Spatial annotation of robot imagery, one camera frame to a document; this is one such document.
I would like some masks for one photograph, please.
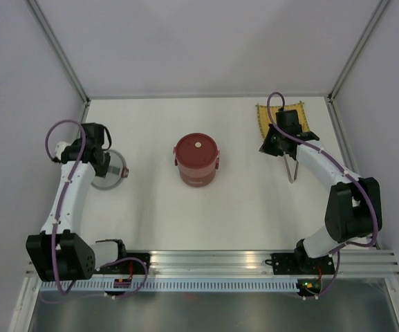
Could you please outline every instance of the black mounting bracket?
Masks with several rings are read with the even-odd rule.
[[[150,268],[150,258],[151,255],[148,252],[130,252],[127,251],[125,257],[134,257],[143,261],[147,269]],[[95,275],[128,275],[130,265],[133,268],[133,275],[144,275],[144,268],[137,261],[124,261],[122,263],[107,266],[106,268],[101,268],[99,271],[95,271]]]
[[[267,259],[265,263],[273,267],[275,275],[333,275],[335,272],[333,259],[328,255],[319,258],[308,257],[304,240],[297,243],[294,252],[271,254],[271,259]]]

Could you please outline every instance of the white table surface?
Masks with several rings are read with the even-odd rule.
[[[324,99],[286,98],[300,100],[310,129],[341,160]],[[130,175],[113,190],[90,189],[84,240],[119,238],[129,250],[280,250],[314,233],[328,192],[305,167],[290,184],[283,159],[258,152],[257,103],[266,98],[93,100],[86,121],[109,129]],[[174,146],[192,132],[221,151],[216,178],[202,188],[184,184],[174,166]]]

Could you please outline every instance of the metal frame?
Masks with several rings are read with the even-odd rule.
[[[84,91],[79,79],[61,44],[57,40],[53,29],[37,3],[37,0],[26,0],[35,19],[38,21],[46,39],[55,51],[56,56],[61,62],[68,78],[72,82],[75,90],[78,92],[84,103],[81,121],[85,121],[90,107],[90,98]],[[331,92],[314,94],[299,94],[300,96],[323,96],[325,97],[328,112],[333,123],[337,142],[344,159],[345,165],[357,170],[351,148],[342,127],[339,111],[335,103],[335,97],[339,93],[351,69],[354,67],[358,57],[369,42],[369,39],[383,17],[391,0],[380,0],[357,44],[351,52],[344,68],[336,80]],[[199,98],[199,97],[253,97],[265,96],[267,93],[251,94],[226,94],[226,95],[159,95],[142,96],[131,95],[127,97],[96,97],[96,99],[128,99],[128,98]],[[153,251],[150,273],[156,279],[206,279],[210,277],[225,279],[258,279],[258,280],[279,280],[283,276],[274,276],[271,267],[265,265],[263,261],[269,258],[269,254],[274,251],[190,251],[190,252],[164,252]],[[101,276],[102,278],[112,278],[119,276]],[[343,250],[341,251],[340,273],[338,278],[385,278],[389,297],[393,304],[396,316],[399,322],[399,266],[391,250]],[[10,324],[10,331],[27,331],[33,314],[33,309],[37,299],[39,287],[41,286],[36,272],[29,264],[26,269],[26,278],[24,280],[15,313]]]
[[[89,97],[84,91],[84,88],[81,85],[81,82],[76,76],[71,63],[69,62],[66,53],[62,49],[61,44],[59,43],[58,39],[56,38],[55,33],[53,32],[52,27],[50,26],[46,15],[41,9],[41,6],[38,4],[37,0],[26,0],[27,6],[30,8],[31,13],[37,20],[41,30],[44,34],[44,37],[49,42],[52,49],[55,51],[56,56],[58,57],[59,62],[61,62],[62,68],[66,72],[71,84],[75,87],[75,90],[80,95],[83,103],[89,102]]]
[[[376,26],[379,24],[380,20],[382,19],[384,13],[387,11],[391,0],[380,0],[379,4],[376,6],[373,14],[371,15],[370,20],[365,26],[364,31],[362,32],[358,42],[354,46],[353,51],[351,52],[349,59],[346,61],[344,68],[342,69],[339,77],[336,80],[334,87],[331,89],[329,93],[330,100],[336,98],[336,95],[339,93],[342,85],[345,82],[345,79],[348,77],[351,69],[354,67],[356,61],[358,60],[359,56],[362,54],[365,46],[368,44],[370,36],[373,34]]]

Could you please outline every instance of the glass panel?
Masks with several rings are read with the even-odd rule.
[[[319,300],[282,293],[138,293],[38,300],[30,331],[399,331],[383,282],[337,280]],[[62,299],[56,292],[49,300]]]

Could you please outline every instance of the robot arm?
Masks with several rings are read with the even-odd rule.
[[[89,246],[77,235],[91,182],[95,176],[105,177],[109,169],[110,155],[102,149],[104,132],[107,132],[111,145],[110,135],[103,125],[88,123],[82,126],[86,134],[86,144],[65,195],[62,192],[77,162],[82,141],[77,139],[71,145],[60,142],[56,146],[53,161],[61,163],[62,166],[55,201],[40,233],[30,235],[26,242],[32,263],[41,280],[45,282],[55,280],[51,259],[51,237],[58,206],[60,216],[57,222],[55,250],[59,278],[62,281],[90,279],[95,269],[125,256],[125,247],[121,240],[99,241]]]
[[[295,256],[298,261],[326,256],[346,245],[347,241],[366,237],[373,232],[373,220],[366,201],[359,189],[346,176],[355,179],[370,198],[377,219],[378,230],[382,228],[379,183],[374,178],[361,178],[347,170],[341,172],[321,151],[323,145],[313,132],[302,132],[296,110],[277,113],[277,126],[288,135],[319,148],[313,149],[281,134],[273,125],[260,151],[272,156],[288,154],[305,165],[329,191],[325,225],[315,234],[297,243]]]

